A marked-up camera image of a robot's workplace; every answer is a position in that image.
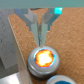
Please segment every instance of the teal object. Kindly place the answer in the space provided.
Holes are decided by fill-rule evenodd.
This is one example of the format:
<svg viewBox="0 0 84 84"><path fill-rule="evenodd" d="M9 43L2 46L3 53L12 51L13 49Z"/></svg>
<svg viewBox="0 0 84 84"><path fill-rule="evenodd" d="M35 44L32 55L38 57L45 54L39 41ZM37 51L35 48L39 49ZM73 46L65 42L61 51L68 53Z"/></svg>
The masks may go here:
<svg viewBox="0 0 84 84"><path fill-rule="evenodd" d="M58 81L55 84L71 84L71 83L66 81Z"/></svg>
<svg viewBox="0 0 84 84"><path fill-rule="evenodd" d="M62 7L60 8L54 8L54 14L62 14Z"/></svg>

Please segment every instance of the brown surface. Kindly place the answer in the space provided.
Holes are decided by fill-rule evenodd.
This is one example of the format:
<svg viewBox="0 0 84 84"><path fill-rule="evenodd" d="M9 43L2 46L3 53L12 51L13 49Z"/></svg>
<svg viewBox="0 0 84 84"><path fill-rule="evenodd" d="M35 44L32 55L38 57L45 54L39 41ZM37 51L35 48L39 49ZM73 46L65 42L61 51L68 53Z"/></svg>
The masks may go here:
<svg viewBox="0 0 84 84"><path fill-rule="evenodd" d="M34 10L39 22L47 9ZM36 47L32 32L15 14L9 16L27 64L29 53ZM46 46L54 48L60 56L57 74L71 77L77 84L84 84L84 8L64 8L47 33ZM31 77L34 84L45 84Z"/></svg>

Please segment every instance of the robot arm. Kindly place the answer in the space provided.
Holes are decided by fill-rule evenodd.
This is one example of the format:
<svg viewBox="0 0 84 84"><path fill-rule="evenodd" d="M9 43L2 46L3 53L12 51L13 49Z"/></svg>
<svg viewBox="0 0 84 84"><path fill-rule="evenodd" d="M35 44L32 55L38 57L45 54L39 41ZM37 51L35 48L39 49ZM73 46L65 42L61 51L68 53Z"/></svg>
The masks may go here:
<svg viewBox="0 0 84 84"><path fill-rule="evenodd" d="M29 26L29 31L32 31L37 46L43 47L47 31L50 31L52 22L62 13L62 8L49 8L42 15L41 24L38 24L37 15L33 14L30 9L15 9L15 13Z"/></svg>

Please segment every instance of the can lid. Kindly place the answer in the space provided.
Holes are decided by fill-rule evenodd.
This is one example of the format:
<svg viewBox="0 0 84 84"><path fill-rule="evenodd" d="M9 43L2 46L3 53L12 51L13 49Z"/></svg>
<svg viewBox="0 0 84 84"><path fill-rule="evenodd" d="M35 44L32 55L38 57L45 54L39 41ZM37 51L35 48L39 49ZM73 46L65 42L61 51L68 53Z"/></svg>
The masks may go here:
<svg viewBox="0 0 84 84"><path fill-rule="evenodd" d="M67 76L55 75L51 77L46 84L76 84L76 83Z"/></svg>

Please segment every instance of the orange textured surface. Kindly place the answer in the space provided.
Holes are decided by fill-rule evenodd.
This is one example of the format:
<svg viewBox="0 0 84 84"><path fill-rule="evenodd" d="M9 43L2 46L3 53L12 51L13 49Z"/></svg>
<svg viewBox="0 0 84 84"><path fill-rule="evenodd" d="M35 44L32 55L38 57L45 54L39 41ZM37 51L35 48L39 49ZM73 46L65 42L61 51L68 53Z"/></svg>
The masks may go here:
<svg viewBox="0 0 84 84"><path fill-rule="evenodd" d="M39 23L46 10L33 11L38 15ZM27 64L29 53L36 47L33 34L17 15L10 15L9 18ZM60 56L57 74L66 75L77 84L84 84L84 8L64 8L47 33L45 45L54 48ZM46 83L31 78L34 84Z"/></svg>

